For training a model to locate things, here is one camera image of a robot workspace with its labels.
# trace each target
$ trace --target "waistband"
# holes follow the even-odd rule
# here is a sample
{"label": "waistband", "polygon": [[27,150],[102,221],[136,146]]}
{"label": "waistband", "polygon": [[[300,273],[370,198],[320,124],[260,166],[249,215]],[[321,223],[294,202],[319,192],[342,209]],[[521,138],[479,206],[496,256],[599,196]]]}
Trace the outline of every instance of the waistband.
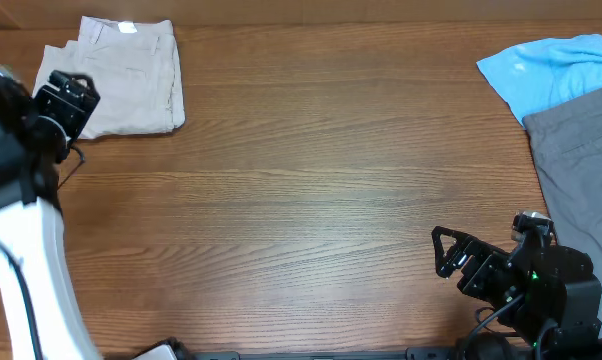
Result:
{"label": "waistband", "polygon": [[602,89],[523,118],[535,153],[565,154],[602,139]]}
{"label": "waistband", "polygon": [[602,88],[567,101],[551,109],[523,118],[529,132],[541,131],[558,125],[570,118],[602,109]]}
{"label": "waistband", "polygon": [[84,16],[81,18],[79,35],[91,44],[125,42],[131,47],[149,49],[152,54],[156,52],[161,35],[174,36],[170,20],[157,24],[134,23],[137,32],[132,34],[120,32],[118,25],[118,21]]}

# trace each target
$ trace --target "gray pants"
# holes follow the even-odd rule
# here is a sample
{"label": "gray pants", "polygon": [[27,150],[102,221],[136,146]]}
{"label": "gray pants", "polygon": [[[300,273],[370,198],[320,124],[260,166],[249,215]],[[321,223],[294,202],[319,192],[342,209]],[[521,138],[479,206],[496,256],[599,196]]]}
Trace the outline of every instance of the gray pants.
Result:
{"label": "gray pants", "polygon": [[602,89],[523,121],[559,243],[590,255],[602,285]]}

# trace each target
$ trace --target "wooden table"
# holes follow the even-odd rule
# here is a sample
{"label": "wooden table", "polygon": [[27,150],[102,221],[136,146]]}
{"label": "wooden table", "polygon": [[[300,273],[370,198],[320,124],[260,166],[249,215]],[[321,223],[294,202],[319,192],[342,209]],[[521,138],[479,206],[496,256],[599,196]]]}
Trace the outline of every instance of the wooden table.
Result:
{"label": "wooden table", "polygon": [[[92,338],[106,353],[171,335],[243,353],[451,344],[480,303],[436,276],[432,228],[509,250],[515,211],[545,209],[527,137],[475,62],[593,32],[602,21],[177,29],[186,125],[81,143],[88,163],[61,191]],[[44,44],[76,35],[0,32],[0,63],[32,84]]]}

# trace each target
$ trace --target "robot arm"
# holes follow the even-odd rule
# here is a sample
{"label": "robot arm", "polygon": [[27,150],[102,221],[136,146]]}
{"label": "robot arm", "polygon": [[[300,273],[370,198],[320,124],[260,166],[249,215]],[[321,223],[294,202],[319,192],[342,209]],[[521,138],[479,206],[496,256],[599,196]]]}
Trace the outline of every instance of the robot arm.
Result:
{"label": "robot arm", "polygon": [[0,246],[19,263],[34,317],[28,317],[28,301],[22,295],[15,268],[0,249],[1,298],[13,358],[40,359],[34,350],[35,342],[39,342],[40,354],[47,359],[101,359],[83,324],[68,276],[61,213],[41,198],[1,209]]}
{"label": "robot arm", "polygon": [[[455,243],[444,252],[441,236]],[[495,309],[454,349],[454,359],[522,358],[602,360],[601,283],[587,254],[552,245],[554,223],[536,212],[519,213],[512,225],[517,247],[507,253],[472,235],[436,227],[435,270],[448,278],[461,269],[457,287]],[[532,346],[519,351],[496,333],[478,332],[492,319],[513,328]]]}
{"label": "robot arm", "polygon": [[33,99],[0,68],[0,289],[15,359],[101,359],[68,276],[54,169],[98,101],[86,77],[55,71]]}

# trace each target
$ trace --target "cable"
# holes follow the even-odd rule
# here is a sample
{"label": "cable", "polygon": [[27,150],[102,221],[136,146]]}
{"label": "cable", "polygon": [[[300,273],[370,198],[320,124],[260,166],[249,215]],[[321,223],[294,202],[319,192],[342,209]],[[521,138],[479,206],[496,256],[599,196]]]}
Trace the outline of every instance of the cable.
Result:
{"label": "cable", "polygon": [[[492,310],[492,312],[494,312],[494,308],[486,306],[486,307],[482,307],[477,309],[474,312],[474,319],[477,321],[477,323],[481,323],[481,313],[486,311],[486,310]],[[495,335],[499,335],[499,336],[503,336],[503,337],[519,337],[519,334],[517,334],[516,332],[501,332],[501,331],[494,331],[492,329],[490,329],[489,327],[485,326],[484,329],[488,330],[489,332],[495,334]]]}
{"label": "cable", "polygon": [[57,187],[57,190],[61,189],[61,186],[63,186],[63,184],[65,184],[65,182],[70,179],[70,176],[74,175],[74,173],[77,172],[77,170],[79,170],[81,165],[85,164],[85,155],[83,154],[83,151],[81,151],[81,149],[79,149],[79,147],[75,145],[71,145],[70,149],[76,151],[77,154],[79,154],[79,163],[77,164],[77,166],[74,167],[74,169],[72,169],[72,171],[68,173],[65,179],[63,179],[61,184],[59,184],[59,187]]}
{"label": "cable", "polygon": [[486,327],[486,325],[488,325],[490,323],[490,321],[501,316],[501,314],[508,311],[510,308],[512,308],[514,305],[516,305],[519,301],[523,300],[523,296],[524,296],[524,294],[519,294],[517,297],[512,299],[512,301],[503,305],[503,307],[501,309],[490,314],[490,316],[485,318],[485,320],[483,320],[479,325],[477,325],[474,329],[472,329],[472,331],[470,331],[470,334],[468,334],[468,336],[465,338],[465,340],[463,340],[463,344],[461,344],[461,347],[459,348],[459,352],[457,353],[457,359],[464,360],[465,359],[465,350],[468,348],[468,346],[470,345],[472,340],[474,340],[474,338],[477,336],[479,331],[481,331],[481,329]]}
{"label": "cable", "polygon": [[34,308],[32,306],[32,298],[30,298],[30,291],[28,290],[28,284],[25,282],[25,277],[21,271],[19,263],[14,258],[14,255],[0,242],[0,250],[8,259],[10,266],[14,270],[19,282],[19,288],[21,288],[21,295],[23,296],[23,304],[25,305],[25,314],[28,318],[28,326],[30,328],[30,339],[32,340],[32,352],[36,360],[44,360],[43,351],[41,350],[41,341],[39,340],[39,330],[37,329],[37,321],[34,317]]}
{"label": "cable", "polygon": [[548,319],[545,321],[545,323],[541,327],[541,330],[539,331],[539,337],[537,337],[537,343],[536,343],[536,346],[534,347],[534,360],[542,360],[541,344],[543,343],[543,338],[545,337],[545,334],[548,331],[550,331],[551,329],[554,329],[557,326],[558,326],[558,324],[556,323],[556,321],[554,321],[552,319]]}
{"label": "cable", "polygon": [[59,128],[59,130],[63,134],[63,140],[66,143],[68,142],[68,139],[69,139],[68,134],[65,132],[65,129],[63,128],[63,126],[61,126],[61,124],[59,124],[56,120],[54,120],[53,118],[51,118],[49,116],[45,116],[45,115],[39,115],[39,119],[48,120],[49,122],[51,122],[52,124],[54,124],[54,126],[56,126],[57,128]]}

